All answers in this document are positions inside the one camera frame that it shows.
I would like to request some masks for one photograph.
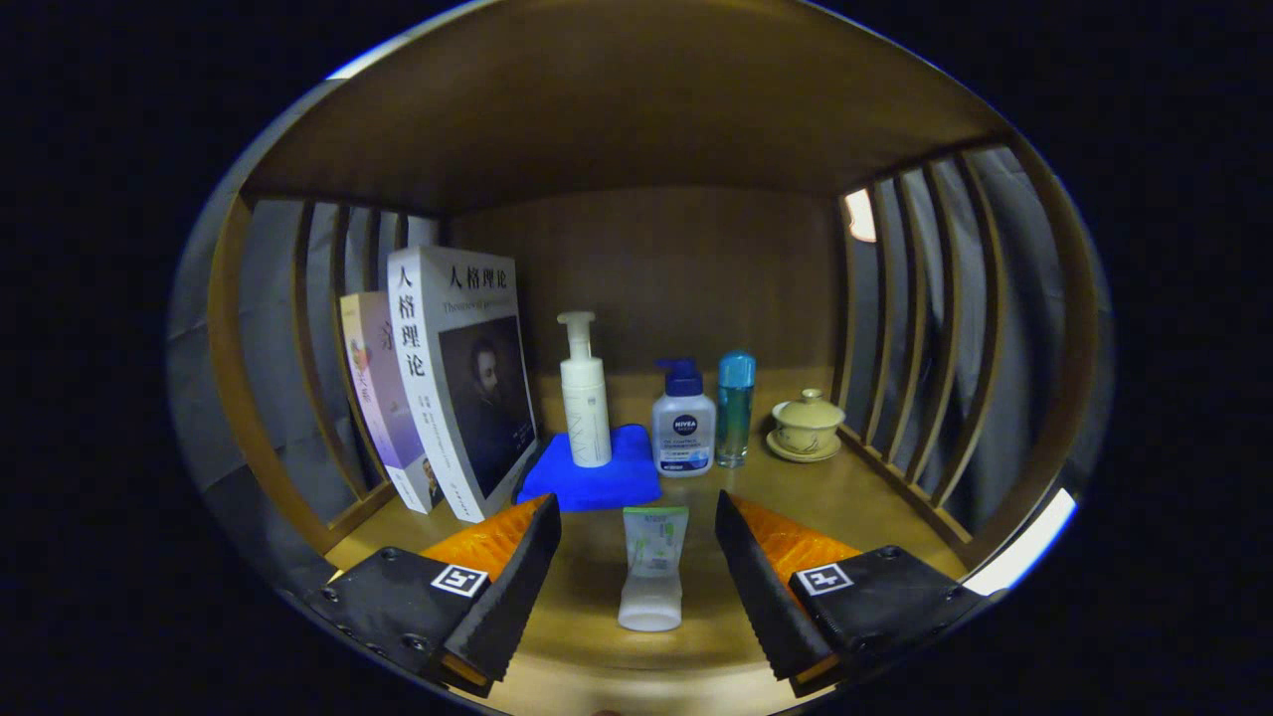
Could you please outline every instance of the book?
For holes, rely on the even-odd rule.
[[[538,447],[512,259],[439,246],[388,259],[411,417],[456,517],[500,511]]]
[[[340,297],[340,319],[354,392],[376,454],[402,502],[416,512],[429,513],[442,501],[443,492],[411,419],[398,372],[388,293]]]

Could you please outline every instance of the black background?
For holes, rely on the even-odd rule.
[[[1250,460],[1269,442],[1268,116],[1251,102],[1269,23],[1254,3],[1030,5],[831,4],[980,94],[1066,182],[1115,303],[1104,457],[1003,604],[827,712],[1254,711],[1268,558],[1234,538],[1273,478]],[[5,4],[8,354],[11,404],[34,406],[5,501],[15,619],[0,641],[31,673],[13,710],[439,708],[313,629],[222,540],[168,424],[163,324],[185,237],[238,153],[444,6]]]

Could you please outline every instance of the white foam pump bottle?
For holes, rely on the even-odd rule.
[[[566,311],[558,316],[565,324],[570,357],[561,361],[561,399],[570,440],[570,457],[580,468],[600,468],[610,462],[610,415],[606,408],[606,375],[601,358],[592,355],[588,324],[592,311]]]

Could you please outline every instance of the blue pump cap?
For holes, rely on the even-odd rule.
[[[658,364],[667,369],[663,381],[667,395],[703,395],[703,373],[694,364],[694,358],[665,358]]]
[[[756,359],[742,350],[731,350],[721,359],[721,387],[756,385]]]

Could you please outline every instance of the blue cloth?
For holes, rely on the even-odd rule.
[[[516,505],[551,492],[563,512],[587,512],[645,505],[662,497],[644,426],[610,431],[610,462],[600,468],[579,468],[570,459],[569,438],[564,433],[554,436],[526,475]]]

